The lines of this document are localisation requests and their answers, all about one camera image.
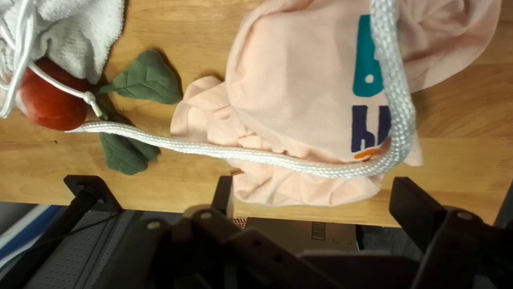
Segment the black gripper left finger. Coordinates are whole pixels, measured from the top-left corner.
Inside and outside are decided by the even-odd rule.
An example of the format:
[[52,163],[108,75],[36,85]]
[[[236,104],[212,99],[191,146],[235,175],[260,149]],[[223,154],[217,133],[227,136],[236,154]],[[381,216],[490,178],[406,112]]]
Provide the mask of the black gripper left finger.
[[191,207],[119,247],[94,289],[342,289],[340,282],[217,207]]

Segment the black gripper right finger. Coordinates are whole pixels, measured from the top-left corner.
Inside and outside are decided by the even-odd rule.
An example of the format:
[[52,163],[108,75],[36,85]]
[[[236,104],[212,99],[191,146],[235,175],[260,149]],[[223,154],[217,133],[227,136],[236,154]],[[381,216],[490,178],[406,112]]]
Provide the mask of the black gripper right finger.
[[477,276],[513,289],[513,184],[493,224],[445,207],[408,176],[393,179],[390,213],[424,252],[413,289],[472,289]]

